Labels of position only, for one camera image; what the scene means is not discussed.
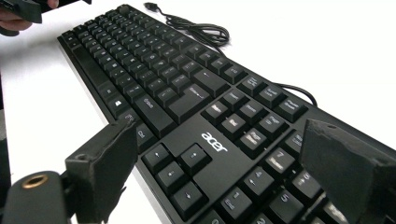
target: acer logo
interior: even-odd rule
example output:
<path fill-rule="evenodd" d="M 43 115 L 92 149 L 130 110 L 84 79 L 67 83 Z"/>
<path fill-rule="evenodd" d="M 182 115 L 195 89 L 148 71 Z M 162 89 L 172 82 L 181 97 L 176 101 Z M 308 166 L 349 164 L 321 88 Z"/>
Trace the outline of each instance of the acer logo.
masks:
<path fill-rule="evenodd" d="M 217 152 L 222 150 L 228 151 L 216 138 L 212 136 L 210 133 L 202 133 L 201 136 L 207 141 L 207 143 L 212 146 Z"/>

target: white table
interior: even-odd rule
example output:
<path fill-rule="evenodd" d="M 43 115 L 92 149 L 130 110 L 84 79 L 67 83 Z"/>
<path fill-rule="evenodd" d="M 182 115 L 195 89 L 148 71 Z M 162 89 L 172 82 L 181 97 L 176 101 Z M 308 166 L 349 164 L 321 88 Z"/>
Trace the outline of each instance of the white table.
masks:
<path fill-rule="evenodd" d="M 123 3 L 146 11 L 140 0 L 77 2 L 44 14 L 43 24 L 17 37 L 0 36 L 12 182 L 44 170 L 62 173 L 64 159 L 107 124 L 56 37 Z M 165 13 L 226 27 L 229 58 L 310 91 L 321 109 L 396 148 L 394 1 L 157 3 Z M 134 171 L 110 223 L 164 221 L 163 213 L 153 215 L 158 204 L 147 200 L 142 183 Z"/>

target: black keyboard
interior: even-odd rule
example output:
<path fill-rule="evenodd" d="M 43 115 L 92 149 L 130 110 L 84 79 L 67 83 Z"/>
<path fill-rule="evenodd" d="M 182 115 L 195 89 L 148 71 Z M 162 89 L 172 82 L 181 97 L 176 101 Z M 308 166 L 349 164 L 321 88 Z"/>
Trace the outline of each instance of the black keyboard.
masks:
<path fill-rule="evenodd" d="M 385 147 L 130 6 L 58 37 L 173 223 L 347 223 L 298 162 L 307 119 Z"/>

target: finger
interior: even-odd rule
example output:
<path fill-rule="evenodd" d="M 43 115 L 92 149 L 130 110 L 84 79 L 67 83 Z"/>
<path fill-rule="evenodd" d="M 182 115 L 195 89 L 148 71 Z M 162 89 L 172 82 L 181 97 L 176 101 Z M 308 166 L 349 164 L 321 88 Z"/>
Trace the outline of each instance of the finger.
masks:
<path fill-rule="evenodd" d="M 32 25 L 29 21 L 16 20 L 16 21 L 0 21 L 0 26 L 10 31 L 23 31 Z"/>
<path fill-rule="evenodd" d="M 50 8 L 57 8 L 59 6 L 59 0 L 48 0 Z"/>
<path fill-rule="evenodd" d="M 0 8 L 0 21 L 13 21 L 19 20 L 20 18 L 21 17 L 11 13 L 10 11 Z"/>

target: black cable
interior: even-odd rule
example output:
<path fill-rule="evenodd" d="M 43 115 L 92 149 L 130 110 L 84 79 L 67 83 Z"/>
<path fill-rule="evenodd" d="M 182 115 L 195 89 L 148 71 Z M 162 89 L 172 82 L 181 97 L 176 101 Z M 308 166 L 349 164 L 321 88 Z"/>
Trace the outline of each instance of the black cable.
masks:
<path fill-rule="evenodd" d="M 224 27 L 210 23 L 197 24 L 177 16 L 164 14 L 157 4 L 154 3 L 145 3 L 145 7 L 153 12 L 157 12 L 157 10 L 159 10 L 160 13 L 166 17 L 167 25 L 177 30 L 186 31 L 187 34 L 193 36 L 196 40 L 212 47 L 221 55 L 224 55 L 219 48 L 230 41 L 230 34 Z"/>
<path fill-rule="evenodd" d="M 309 91 L 306 91 L 306 90 L 304 90 L 302 88 L 299 88 L 299 87 L 287 85 L 287 84 L 282 84 L 282 83 L 275 83 L 275 84 L 280 86 L 281 88 L 284 88 L 284 89 L 290 89 L 290 90 L 294 90 L 294 91 L 299 91 L 300 93 L 306 95 L 306 97 L 309 98 L 309 100 L 311 101 L 312 105 L 318 106 L 317 100 L 315 99 L 315 97 Z"/>

